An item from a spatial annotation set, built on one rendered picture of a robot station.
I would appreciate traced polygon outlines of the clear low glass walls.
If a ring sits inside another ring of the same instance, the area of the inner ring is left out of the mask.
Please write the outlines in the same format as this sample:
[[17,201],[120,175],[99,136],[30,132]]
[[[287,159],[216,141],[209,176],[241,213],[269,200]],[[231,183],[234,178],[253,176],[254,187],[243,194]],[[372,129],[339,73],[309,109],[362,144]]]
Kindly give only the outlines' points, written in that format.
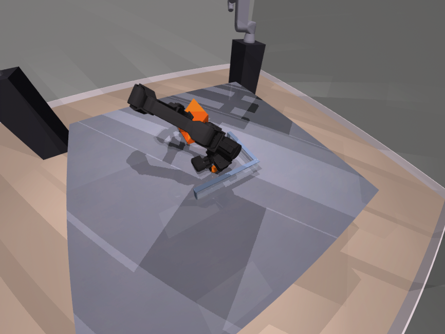
[[[241,149],[239,155],[244,159],[244,161],[246,163],[248,163],[250,161],[253,161],[253,159],[243,149]],[[244,169],[244,170],[242,170],[242,171],[240,171],[240,172],[238,172],[238,173],[236,173],[236,174],[234,174],[234,175],[232,175],[232,176],[230,176],[230,177],[228,177],[228,178],[226,178],[226,179],[224,179],[224,180],[222,180],[222,181],[220,181],[220,182],[218,182],[218,183],[216,183],[216,184],[214,184],[214,185],[212,185],[212,186],[210,186],[208,188],[205,188],[205,189],[197,192],[196,193],[197,199],[200,199],[200,198],[202,198],[202,197],[204,197],[204,196],[206,196],[206,195],[208,195],[208,194],[210,194],[210,193],[212,193],[212,192],[214,192],[214,191],[216,191],[216,190],[226,186],[227,184],[229,184],[229,183],[231,183],[231,182],[233,182],[233,181],[235,181],[235,180],[237,180],[237,179],[239,179],[239,178],[241,178],[241,177],[243,177],[243,176],[245,176],[245,175],[247,175],[247,174],[257,170],[258,165],[259,165],[259,163],[255,164],[255,165],[252,165],[252,166],[250,166],[250,167],[248,167],[248,168],[246,168],[246,169]]]

